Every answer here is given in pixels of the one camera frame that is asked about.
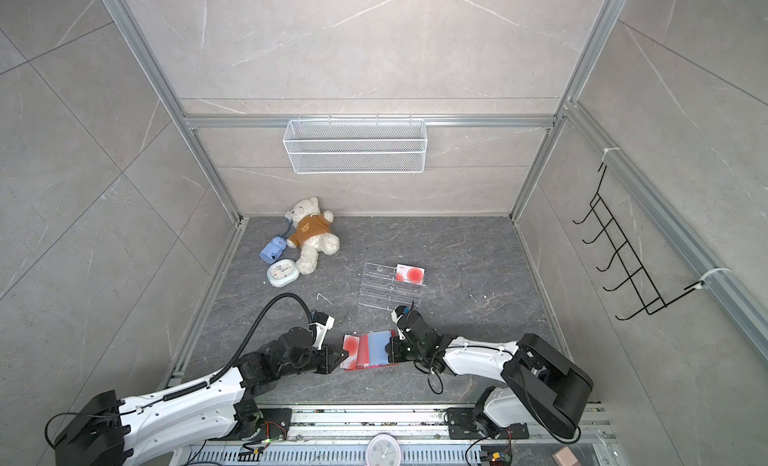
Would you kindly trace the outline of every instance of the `gray tile wall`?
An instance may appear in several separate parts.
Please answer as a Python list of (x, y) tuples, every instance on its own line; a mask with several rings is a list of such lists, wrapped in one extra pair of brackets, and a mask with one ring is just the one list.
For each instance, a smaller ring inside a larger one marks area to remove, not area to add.
[(169, 122), (100, 0), (0, 0), (0, 464), (176, 353), (232, 224)]
[[(603, 0), (127, 0), (190, 114), (552, 114)], [(417, 175), (296, 175), (276, 129), (201, 130), (245, 214), (512, 208), (544, 131), (430, 129)]]
[[(763, 305), (767, 3), (630, 0), (580, 98)], [(630, 462), (764, 464), (768, 371), (706, 293), (615, 319), (637, 295), (603, 290), (626, 275), (616, 261), (596, 269), (613, 250), (605, 235), (582, 242), (599, 232), (594, 218), (572, 222), (588, 211), (599, 163), (567, 127), (520, 224), (574, 358), (602, 378), (596, 394)], [(600, 191), (664, 298), (696, 280), (610, 172)], [(638, 288), (652, 297), (648, 280)]]
[(217, 113), (552, 113), (602, 3), (127, 1), (185, 106)]

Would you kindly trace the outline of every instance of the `black cable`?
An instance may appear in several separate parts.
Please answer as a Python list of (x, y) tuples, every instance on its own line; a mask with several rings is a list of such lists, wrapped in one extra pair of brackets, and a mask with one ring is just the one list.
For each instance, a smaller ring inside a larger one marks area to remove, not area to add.
[[(246, 334), (245, 337), (243, 338), (243, 342), (241, 342), (240, 346), (237, 347), (237, 351), (235, 351), (235, 354), (232, 355), (232, 358), (229, 360), (229, 362), (227, 362), (226, 365), (223, 368), (221, 368), (219, 372), (217, 372), (209, 381), (202, 381), (192, 386), (189, 386), (188, 388), (184, 388), (179, 391), (164, 395), (163, 401), (170, 401), (171, 399), (176, 399), (182, 396), (186, 396), (187, 394), (190, 394), (192, 392), (196, 392), (196, 391), (199, 391), (200, 389), (207, 388), (211, 384), (220, 380), (226, 374), (226, 372), (229, 371), (230, 368), (232, 368), (232, 366), (235, 364), (235, 361), (237, 361), (240, 355), (243, 354), (243, 350), (245, 349), (245, 346), (248, 345), (248, 341), (250, 341), (251, 336), (254, 335), (256, 328), (259, 326), (259, 323), (261, 322), (261, 320), (264, 319), (264, 315), (266, 315), (266, 312), (269, 311), (270, 308), (282, 298), (296, 299), (296, 301), (301, 305), (301, 307), (304, 309), (304, 312), (306, 313), (306, 320), (310, 324), (312, 324), (312, 314), (310, 313), (310, 309), (306, 307), (306, 303), (302, 300), (302, 298), (300, 298), (298, 295), (293, 294), (293, 292), (280, 293), (279, 295), (270, 299), (268, 303), (266, 303), (266, 306), (264, 306), (264, 309), (262, 309), (259, 315), (256, 317), (254, 324), (251, 325), (250, 330), (248, 331), (248, 334)], [(315, 338), (315, 334), (316, 334), (315, 332), (312, 333), (312, 339)]]
[(247, 443), (242, 443), (240, 447), (242, 449), (247, 450), (247, 452), (241, 452), (240, 454), (253, 454), (255, 452), (259, 451), (259, 444), (263, 443), (262, 441), (249, 441)]
[(186, 463), (184, 463), (184, 466), (187, 466), (189, 463), (191, 463), (192, 461), (194, 461), (194, 460), (197, 458), (197, 456), (199, 456), (199, 455), (200, 455), (200, 453), (201, 453), (201, 452), (203, 451), (203, 449), (205, 448), (205, 444), (206, 444), (207, 442), (208, 442), (208, 440), (207, 440), (207, 439), (206, 439), (205, 441), (203, 441), (203, 445), (202, 445), (202, 446), (200, 446), (200, 449), (198, 449), (198, 450), (197, 450), (197, 453), (195, 453), (195, 454), (194, 454), (194, 456), (192, 456), (192, 451), (190, 451), (190, 458), (189, 458), (189, 459), (187, 459), (187, 462), (186, 462)]
[[(437, 356), (437, 354), (432, 355), (432, 360), (429, 362), (429, 373), (427, 376), (427, 385), (429, 386), (429, 389), (432, 389), (433, 393), (442, 394), (446, 390), (446, 387), (442, 385), (442, 378), (440, 377), (440, 373), (438, 373), (432, 368), (432, 365), (435, 363), (435, 356)], [(432, 383), (429, 381), (429, 378), (432, 377), (432, 373), (434, 373), (437, 376), (438, 381), (440, 381), (440, 392), (435, 391), (435, 388), (432, 386)]]
[(492, 435), (493, 435), (493, 434), (489, 434), (488, 436), (485, 436), (484, 438), (480, 438), (480, 439), (478, 439), (476, 442), (474, 442), (474, 443), (472, 443), (472, 444), (470, 444), (470, 445), (469, 445), (469, 448), (467, 448), (467, 451), (465, 451), (465, 452), (464, 452), (464, 461), (467, 461), (467, 464), (468, 464), (469, 466), (475, 466), (474, 464), (472, 464), (472, 463), (470, 463), (470, 462), (469, 462), (469, 457), (467, 456), (467, 454), (469, 454), (469, 450), (470, 450), (470, 449), (472, 449), (472, 447), (473, 447), (473, 446), (475, 446), (475, 444), (477, 444), (477, 443), (481, 442), (481, 441), (482, 441), (482, 440), (484, 440), (484, 439), (488, 439), (488, 438), (490, 438)]
[(290, 223), (290, 219), (286, 218), (286, 220), (288, 221), (288, 229), (286, 229), (286, 231), (283, 232), (283, 234), (280, 235), (280, 237), (283, 238), (283, 239), (287, 239), (286, 238), (286, 234), (288, 234), (290, 232), (290, 228), (292, 226), (292, 224)]
[(523, 375), (523, 365), (522, 365), (522, 363), (518, 363), (518, 371), (520, 371), (520, 379), (522, 381), (523, 392), (525, 393), (525, 400), (529, 404), (531, 404), (531, 412), (533, 413), (534, 418), (536, 419), (536, 421), (539, 424), (541, 424), (542, 427), (547, 430), (547, 433), (550, 433), (552, 435), (552, 438), (557, 440), (559, 443), (561, 443), (561, 444), (576, 444), (578, 442), (578, 440), (581, 439), (581, 426), (577, 426), (576, 424), (573, 424), (573, 422), (571, 422), (571, 418), (566, 418), (566, 419), (568, 419), (569, 422), (571, 422), (571, 426), (576, 428), (576, 432), (577, 432), (577, 434), (575, 435), (575, 438), (572, 439), (571, 441), (565, 441), (563, 439), (560, 439), (560, 438), (558, 438), (557, 435), (555, 435), (553, 432), (551, 432), (549, 430), (549, 428), (547, 428), (547, 425), (544, 424), (542, 419), (539, 417), (538, 413), (536, 412), (536, 408), (534, 408), (533, 403), (531, 402), (531, 397), (528, 396), (528, 388), (525, 387), (525, 375)]
[[(152, 404), (157, 404), (161, 402), (162, 399), (158, 399), (157, 401), (153, 401), (146, 406), (143, 406), (143, 408), (148, 408), (152, 406)], [(81, 413), (81, 412), (65, 412), (65, 413), (58, 413), (54, 414), (51, 419), (48, 420), (47, 423), (45, 423), (45, 428), (43, 429), (43, 436), (45, 436), (45, 442), (48, 443), (48, 446), (51, 447), (51, 449), (56, 449), (56, 444), (53, 444), (51, 441), (51, 438), (48, 436), (48, 427), (51, 425), (54, 419), (58, 418), (59, 416), (86, 416), (88, 418), (103, 418), (103, 419), (109, 419), (109, 418), (120, 418), (120, 416), (124, 416), (126, 414), (132, 414), (138, 412), (138, 409), (134, 409), (133, 411), (126, 411), (125, 413), (116, 413), (116, 414), (87, 414), (87, 413)]]

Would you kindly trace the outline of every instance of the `round clock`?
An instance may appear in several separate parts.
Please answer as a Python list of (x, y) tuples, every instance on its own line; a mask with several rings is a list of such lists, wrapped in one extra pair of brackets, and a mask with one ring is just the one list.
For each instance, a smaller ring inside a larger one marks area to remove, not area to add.
[(276, 288), (289, 285), (299, 277), (296, 263), (291, 259), (281, 259), (266, 269), (266, 278)]
[(389, 434), (379, 434), (368, 443), (366, 466), (400, 466), (402, 451)]

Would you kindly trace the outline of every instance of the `white teddy bear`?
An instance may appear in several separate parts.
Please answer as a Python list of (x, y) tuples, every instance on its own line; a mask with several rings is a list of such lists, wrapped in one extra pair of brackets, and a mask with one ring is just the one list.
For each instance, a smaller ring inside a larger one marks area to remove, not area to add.
[(288, 247), (301, 246), (301, 257), (296, 261), (296, 268), (301, 274), (312, 274), (317, 267), (318, 251), (333, 255), (339, 250), (339, 238), (329, 227), (333, 222), (333, 213), (320, 213), (320, 201), (317, 198), (303, 199), (293, 206), (286, 217), (293, 222), (296, 233), (288, 238)]

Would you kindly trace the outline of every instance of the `aluminum frame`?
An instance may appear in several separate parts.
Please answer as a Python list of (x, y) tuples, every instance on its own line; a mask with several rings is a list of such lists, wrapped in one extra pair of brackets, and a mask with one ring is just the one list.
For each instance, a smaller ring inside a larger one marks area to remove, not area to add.
[(204, 298), (190, 320), (189, 328), (184, 333), (184, 340), (179, 348), (179, 354), (171, 362), (169, 371), (167, 371), (166, 375), (163, 377), (163, 381), (160, 383), (158, 390), (177, 386), (184, 381), (184, 373), (187, 371), (187, 365), (189, 365), (190, 359), (192, 358), (192, 352), (197, 345), (197, 339), (200, 338), (200, 334), (203, 332), (203, 326), (205, 326), (205, 323), (208, 320), (208, 314), (210, 314), (211, 308), (214, 307), (216, 297), (219, 295), (219, 289), (221, 289), (221, 285), (224, 283), (226, 271), (232, 264), (232, 259), (235, 257), (237, 247), (240, 245), (240, 240), (243, 238), (243, 233), (247, 226), (248, 218), (244, 218), (232, 226), (230, 235), (226, 239), (226, 244), (221, 250), (219, 259), (214, 267), (214, 272), (210, 275), (208, 280)]
[(576, 68), (571, 75), (571, 79), (568, 81), (568, 85), (565, 87), (565, 92), (563, 92), (560, 104), (558, 104), (557, 111), (554, 114), (554, 130), (544, 137), (542, 145), (536, 152), (536, 157), (528, 169), (528, 173), (525, 175), (525, 180), (520, 188), (520, 192), (518, 192), (518, 197), (512, 205), (512, 211), (509, 212), (509, 217), (512, 221), (520, 219), (520, 215), (523, 213), (528, 200), (531, 198), (533, 189), (538, 183), (538, 178), (542, 175), (542, 171), (544, 171), (544, 165), (549, 160), (550, 154), (552, 154), (554, 144), (557, 142), (558, 136), (562, 131), (565, 103), (575, 100), (581, 94), (581, 89), (584, 88), (584, 84), (587, 82), (594, 64), (598, 61), (598, 57), (608, 41), (610, 32), (614, 30), (619, 14), (621, 14), (621, 10), (626, 3), (627, 0), (603, 1), (598, 18), (592, 26), (584, 50), (581, 52)]
[(413, 119), (430, 127), (552, 127), (554, 116), (545, 114), (446, 115), (446, 114), (330, 114), (330, 115), (187, 115), (187, 127), (285, 128), (298, 119)]
[(147, 39), (144, 38), (144, 34), (141, 33), (136, 19), (128, 8), (128, 4), (125, 0), (101, 0), (104, 6), (109, 11), (112, 19), (114, 19), (115, 25), (120, 29), (120, 33), (125, 38), (125, 42), (128, 44), (128, 48), (136, 57), (139, 66), (144, 71), (144, 75), (147, 76), (149, 83), (152, 85), (155, 93), (158, 94), (160, 101), (168, 110), (168, 115), (179, 130), (179, 134), (187, 143), (192, 155), (197, 160), (200, 168), (203, 169), (208, 178), (208, 182), (219, 197), (221, 204), (224, 206), (227, 214), (230, 215), (232, 222), (237, 223), (243, 217), (232, 199), (232, 195), (226, 188), (224, 181), (219, 176), (216, 165), (208, 156), (208, 153), (200, 141), (200, 138), (184, 123), (184, 112), (181, 108), (178, 96), (170, 86), (168, 79), (163, 74), (162, 69), (158, 65), (158, 60), (152, 54), (152, 51), (147, 45)]
[[(616, 149), (610, 154), (605, 154), (603, 162), (610, 167), (619, 182), (696, 277), (701, 277), (711, 269), (725, 266), (680, 213), (632, 163), (629, 156), (618, 149), (618, 145), (589, 112), (578, 102), (566, 102), (564, 111), (587, 142), (592, 144), (596, 153), (603, 155), (605, 149)], [(763, 364), (768, 366), (768, 311), (729, 271), (718, 271), (710, 275), (706, 279), (704, 289), (760, 356)]]

